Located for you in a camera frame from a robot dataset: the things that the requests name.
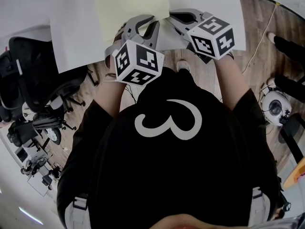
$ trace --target sheet of paper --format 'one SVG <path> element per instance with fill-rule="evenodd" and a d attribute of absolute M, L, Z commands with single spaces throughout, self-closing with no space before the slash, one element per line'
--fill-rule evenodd
<path fill-rule="evenodd" d="M 112 40 L 130 18 L 152 14 L 157 20 L 169 17 L 168 0 L 95 0 L 104 41 Z"/>

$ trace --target white table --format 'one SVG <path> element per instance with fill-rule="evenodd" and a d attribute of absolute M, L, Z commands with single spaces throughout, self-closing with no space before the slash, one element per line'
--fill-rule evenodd
<path fill-rule="evenodd" d="M 235 45 L 245 50 L 244 19 L 240 0 L 169 0 L 170 9 L 207 11 L 233 25 Z M 59 72 L 104 60 L 110 45 L 103 41 L 94 0 L 50 0 L 51 34 Z M 162 23 L 157 50 L 181 49 L 186 43 Z"/>

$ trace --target floor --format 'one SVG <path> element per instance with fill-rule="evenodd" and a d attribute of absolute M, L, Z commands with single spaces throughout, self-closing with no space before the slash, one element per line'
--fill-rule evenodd
<path fill-rule="evenodd" d="M 247 51 L 234 51 L 235 59 L 242 71 L 246 69 L 250 58 L 262 37 L 263 31 L 266 28 L 270 16 L 275 5 L 266 0 L 241 0 L 241 5 L 244 14 L 244 23 L 246 31 Z M 300 45 L 305 45 L 305 21 L 297 17 L 293 13 L 287 11 L 282 7 L 277 7 L 274 17 L 270 22 L 268 31 L 273 31 L 275 34 L 294 41 Z M 194 76 L 195 82 L 201 88 L 210 91 L 218 99 L 221 100 L 221 93 L 217 76 L 215 72 L 214 63 L 211 62 L 205 65 L 197 56 L 187 50 L 167 51 L 165 54 L 165 66 L 175 68 L 175 64 L 180 59 L 184 59 L 192 66 L 191 73 Z M 89 68 L 94 71 L 93 77 L 101 80 L 106 74 L 107 70 L 102 62 L 90 65 Z M 282 53 L 278 52 L 273 44 L 271 44 L 266 37 L 263 38 L 261 45 L 258 48 L 256 56 L 253 58 L 244 76 L 249 85 L 254 91 L 257 99 L 260 99 L 260 91 L 262 84 L 275 74 L 284 74 L 291 79 L 298 80 L 303 75 L 303 68 L 296 62 L 290 61 Z M 135 99 L 137 99 L 141 92 L 141 87 L 131 87 Z M 74 96 L 76 100 L 84 100 L 87 106 L 90 104 L 94 93 L 97 89 L 93 87 L 90 80 L 87 78 L 81 85 L 81 90 Z M 125 91 L 122 97 L 121 109 L 124 109 L 134 104 L 131 95 Z M 305 118 L 305 108 L 303 104 L 295 99 L 291 99 L 293 112 L 299 112 Z M 66 121 L 72 126 L 78 127 L 86 107 L 79 107 L 72 104 L 74 112 L 67 114 Z M 62 130 L 61 145 L 57 146 L 50 142 L 47 148 L 53 153 L 50 159 L 51 164 L 59 164 L 64 166 L 71 152 L 72 136 L 74 131 Z M 287 162 L 290 151 L 286 145 L 278 142 L 279 128 L 269 125 L 267 127 L 267 141 L 271 151 L 277 160 L 278 171 L 280 171 Z M 300 130 L 296 135 L 298 141 L 303 134 Z"/>

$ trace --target white shoe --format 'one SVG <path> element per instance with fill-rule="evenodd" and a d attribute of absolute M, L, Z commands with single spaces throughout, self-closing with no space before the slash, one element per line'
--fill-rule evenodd
<path fill-rule="evenodd" d="M 276 35 L 272 32 L 267 33 L 267 37 L 268 37 L 269 41 L 272 42 L 273 44 L 275 44 L 275 42 L 274 42 L 275 41 L 275 36 Z"/>
<path fill-rule="evenodd" d="M 276 85 L 275 85 L 275 78 L 274 77 L 272 77 L 272 78 L 269 78 L 268 80 L 267 80 L 267 87 L 269 87 L 269 88 L 276 88 Z"/>
<path fill-rule="evenodd" d="M 179 62 L 177 62 L 176 69 L 177 69 L 177 72 L 179 72 L 181 69 L 186 69 L 186 70 L 190 71 L 190 65 L 187 61 L 180 60 Z"/>

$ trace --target orange object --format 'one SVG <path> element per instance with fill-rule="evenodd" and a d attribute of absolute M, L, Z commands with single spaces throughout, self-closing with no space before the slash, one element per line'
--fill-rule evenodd
<path fill-rule="evenodd" d="M 284 188 L 290 188 L 305 176 L 305 157 L 297 164 L 295 169 L 290 173 L 289 177 L 284 182 Z"/>

